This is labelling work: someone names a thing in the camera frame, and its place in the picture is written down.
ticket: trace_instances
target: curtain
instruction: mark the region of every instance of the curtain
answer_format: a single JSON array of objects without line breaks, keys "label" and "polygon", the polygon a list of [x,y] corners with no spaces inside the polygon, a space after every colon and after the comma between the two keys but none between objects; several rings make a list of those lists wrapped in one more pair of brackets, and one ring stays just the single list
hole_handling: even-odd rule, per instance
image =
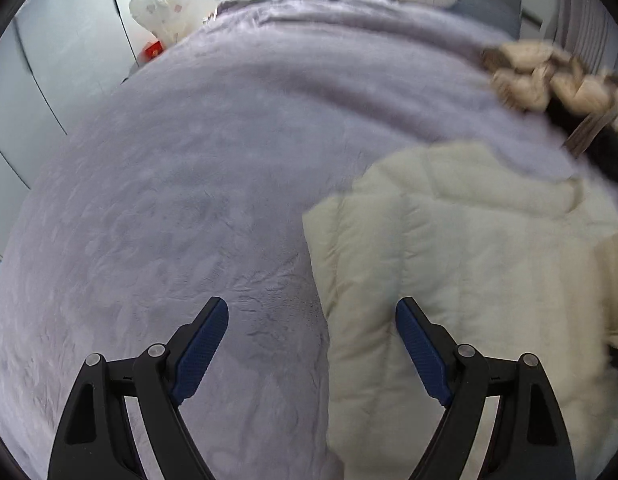
[{"label": "curtain", "polygon": [[594,73],[615,67],[618,26],[600,0],[559,0],[555,41]]}]

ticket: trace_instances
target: metal screw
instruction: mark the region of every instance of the metal screw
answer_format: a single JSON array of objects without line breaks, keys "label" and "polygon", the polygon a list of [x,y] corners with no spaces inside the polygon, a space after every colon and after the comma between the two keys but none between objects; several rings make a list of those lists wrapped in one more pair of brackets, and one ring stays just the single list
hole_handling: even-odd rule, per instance
[{"label": "metal screw", "polygon": [[533,354],[524,354],[522,361],[524,361],[524,364],[531,367],[537,366],[540,362],[538,361],[538,358]]},{"label": "metal screw", "polygon": [[462,357],[473,357],[475,355],[475,348],[471,345],[458,346],[458,354]]},{"label": "metal screw", "polygon": [[149,347],[149,355],[151,357],[160,357],[164,354],[164,345],[157,344]]},{"label": "metal screw", "polygon": [[89,354],[84,362],[87,366],[95,366],[100,362],[100,354]]}]

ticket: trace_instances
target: bed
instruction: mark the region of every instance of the bed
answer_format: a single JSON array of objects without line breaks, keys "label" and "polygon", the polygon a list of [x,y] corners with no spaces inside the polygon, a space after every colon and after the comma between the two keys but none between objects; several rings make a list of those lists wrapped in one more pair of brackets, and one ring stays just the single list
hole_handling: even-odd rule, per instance
[{"label": "bed", "polygon": [[0,439],[29,478],[46,475],[84,357],[137,355],[210,296],[227,301],[231,323],[182,413],[214,474],[340,477],[302,213],[419,142],[479,139],[525,174],[602,182],[546,118],[492,95],[478,54],[513,29],[459,14],[232,0],[71,132],[0,269]]}]

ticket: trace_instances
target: plush toy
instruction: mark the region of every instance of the plush toy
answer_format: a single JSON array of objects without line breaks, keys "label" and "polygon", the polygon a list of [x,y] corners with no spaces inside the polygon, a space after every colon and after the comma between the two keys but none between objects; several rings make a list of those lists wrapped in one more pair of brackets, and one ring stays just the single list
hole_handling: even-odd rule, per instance
[{"label": "plush toy", "polygon": [[149,59],[159,55],[192,31],[192,0],[131,0],[134,20],[158,40],[146,51]]}]

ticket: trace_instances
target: white jacket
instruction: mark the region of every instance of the white jacket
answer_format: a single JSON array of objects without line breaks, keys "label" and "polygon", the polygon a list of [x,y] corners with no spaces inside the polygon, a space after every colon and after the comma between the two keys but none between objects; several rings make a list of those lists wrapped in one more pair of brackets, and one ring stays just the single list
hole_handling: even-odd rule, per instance
[{"label": "white jacket", "polygon": [[[416,147],[306,213],[304,232],[329,325],[327,436],[346,480],[406,480],[442,415],[395,329],[404,296],[486,356],[535,353],[578,478],[601,471],[618,447],[610,285],[594,253],[618,232],[604,191],[515,174],[478,143]],[[463,478],[479,472],[496,408],[487,399]]]}]

